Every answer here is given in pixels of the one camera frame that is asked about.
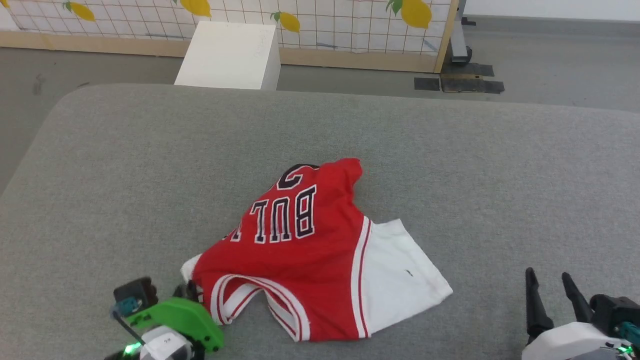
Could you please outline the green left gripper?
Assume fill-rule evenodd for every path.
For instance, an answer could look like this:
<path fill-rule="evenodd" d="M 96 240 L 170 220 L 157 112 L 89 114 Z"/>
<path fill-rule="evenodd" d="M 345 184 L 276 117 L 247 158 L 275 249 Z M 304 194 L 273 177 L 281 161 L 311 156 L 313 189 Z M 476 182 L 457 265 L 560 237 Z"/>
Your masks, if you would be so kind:
<path fill-rule="evenodd" d="M 192 280 L 179 284 L 173 297 L 137 310 L 125 321 L 135 328 L 167 326 L 195 341 L 205 353 L 216 353 L 225 346 L 224 334 L 200 303 L 200 291 Z"/>

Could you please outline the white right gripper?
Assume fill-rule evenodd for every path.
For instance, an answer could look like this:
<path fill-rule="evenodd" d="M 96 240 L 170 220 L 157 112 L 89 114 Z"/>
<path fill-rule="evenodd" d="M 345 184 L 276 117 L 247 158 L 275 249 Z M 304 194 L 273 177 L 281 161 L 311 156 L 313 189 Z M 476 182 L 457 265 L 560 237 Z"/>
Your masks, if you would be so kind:
<path fill-rule="evenodd" d="M 631 342 L 610 337 L 590 324 L 594 311 L 585 296 L 568 272 L 562 272 L 561 280 L 578 322 L 554 328 L 538 292 L 534 269 L 529 267 L 525 271 L 528 345 L 522 351 L 522 360 L 615 360 L 620 354 L 618 349 L 631 346 Z"/>

